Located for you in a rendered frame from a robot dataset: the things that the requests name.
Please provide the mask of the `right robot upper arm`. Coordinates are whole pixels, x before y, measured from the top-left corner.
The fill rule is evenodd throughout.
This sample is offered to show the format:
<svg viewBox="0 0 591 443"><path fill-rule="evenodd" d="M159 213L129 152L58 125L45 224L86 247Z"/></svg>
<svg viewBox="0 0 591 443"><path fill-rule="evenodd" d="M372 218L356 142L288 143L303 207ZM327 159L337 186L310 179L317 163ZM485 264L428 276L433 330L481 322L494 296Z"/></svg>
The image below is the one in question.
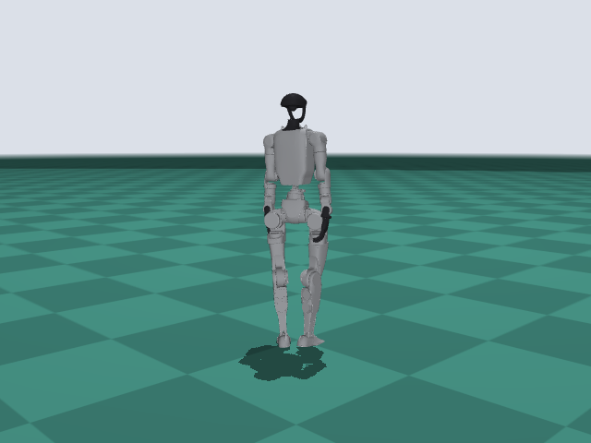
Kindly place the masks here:
<svg viewBox="0 0 591 443"><path fill-rule="evenodd" d="M313 146L314 162L316 165L314 177L318 181L325 181L325 169L327 168L327 138L322 132L307 131L307 133L308 142Z"/></svg>

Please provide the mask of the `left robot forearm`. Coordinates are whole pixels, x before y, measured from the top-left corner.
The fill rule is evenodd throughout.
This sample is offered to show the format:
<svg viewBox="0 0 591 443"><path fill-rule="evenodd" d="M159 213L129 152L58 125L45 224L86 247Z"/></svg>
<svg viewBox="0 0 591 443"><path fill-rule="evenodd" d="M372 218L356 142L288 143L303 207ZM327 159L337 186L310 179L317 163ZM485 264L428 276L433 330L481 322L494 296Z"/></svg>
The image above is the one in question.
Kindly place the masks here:
<svg viewBox="0 0 591 443"><path fill-rule="evenodd" d="M264 194L263 212L264 212L265 206L269 206L271 210L275 210L274 205L275 205L276 184L269 183L269 181L266 181L266 172L265 172L265 177L264 177L264 188L265 188L265 194Z"/></svg>

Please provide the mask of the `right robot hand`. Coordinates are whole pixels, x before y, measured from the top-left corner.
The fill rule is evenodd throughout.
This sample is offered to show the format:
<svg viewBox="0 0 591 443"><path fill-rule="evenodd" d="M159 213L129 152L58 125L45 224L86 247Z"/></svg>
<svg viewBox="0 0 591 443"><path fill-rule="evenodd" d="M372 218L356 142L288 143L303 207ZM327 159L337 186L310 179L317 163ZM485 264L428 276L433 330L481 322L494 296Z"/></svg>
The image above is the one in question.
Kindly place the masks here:
<svg viewBox="0 0 591 443"><path fill-rule="evenodd" d="M321 241L324 238L324 235L328 230L329 219L332 217L331 215L329 215L329 212L330 212L329 207L327 207L327 206L323 207L322 213L321 213L321 217L323 218L323 222L321 225L320 235L317 238L313 238L313 242L315 242L315 243Z"/></svg>

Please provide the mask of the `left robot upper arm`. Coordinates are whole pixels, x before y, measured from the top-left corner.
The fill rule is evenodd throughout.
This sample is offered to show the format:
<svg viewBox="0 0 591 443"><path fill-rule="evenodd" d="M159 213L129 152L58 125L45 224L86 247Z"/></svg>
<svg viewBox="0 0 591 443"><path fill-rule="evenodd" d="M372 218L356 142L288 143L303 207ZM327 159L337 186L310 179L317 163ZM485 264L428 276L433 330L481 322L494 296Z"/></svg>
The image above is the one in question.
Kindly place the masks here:
<svg viewBox="0 0 591 443"><path fill-rule="evenodd" d="M275 133L274 133L275 134ZM273 137L274 134L269 134L263 139L265 148L265 164L266 164L266 181L276 182L279 177L275 170Z"/></svg>

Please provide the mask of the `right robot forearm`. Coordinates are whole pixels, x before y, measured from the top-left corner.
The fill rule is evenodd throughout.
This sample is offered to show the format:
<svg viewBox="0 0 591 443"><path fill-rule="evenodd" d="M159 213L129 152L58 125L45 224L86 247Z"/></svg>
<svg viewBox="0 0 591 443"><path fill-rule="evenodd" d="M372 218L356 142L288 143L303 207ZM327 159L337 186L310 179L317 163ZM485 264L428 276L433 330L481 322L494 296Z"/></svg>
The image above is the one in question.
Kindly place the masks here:
<svg viewBox="0 0 591 443"><path fill-rule="evenodd" d="M318 184L318 189L320 192L320 204L321 204L321 213L323 207L327 206L330 208L329 215L332 214L332 195L331 195L331 172L328 168L325 169L325 181Z"/></svg>

